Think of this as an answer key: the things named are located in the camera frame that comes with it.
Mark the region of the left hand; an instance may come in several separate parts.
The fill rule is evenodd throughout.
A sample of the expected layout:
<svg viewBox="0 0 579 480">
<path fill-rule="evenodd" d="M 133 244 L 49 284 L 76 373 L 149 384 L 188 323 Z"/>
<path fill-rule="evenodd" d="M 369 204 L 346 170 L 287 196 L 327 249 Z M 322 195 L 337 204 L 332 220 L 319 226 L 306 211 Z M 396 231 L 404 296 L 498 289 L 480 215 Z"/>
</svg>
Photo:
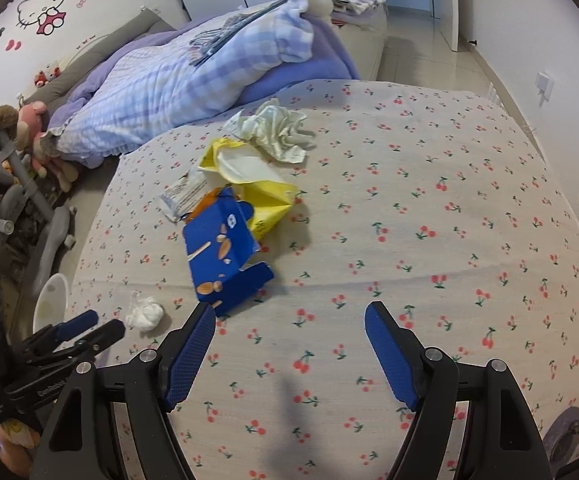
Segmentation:
<svg viewBox="0 0 579 480">
<path fill-rule="evenodd" d="M 31 452 L 40 444 L 41 436 L 24 422 L 7 419 L 0 425 L 0 460 L 9 471 L 29 478 L 33 465 Z"/>
</svg>

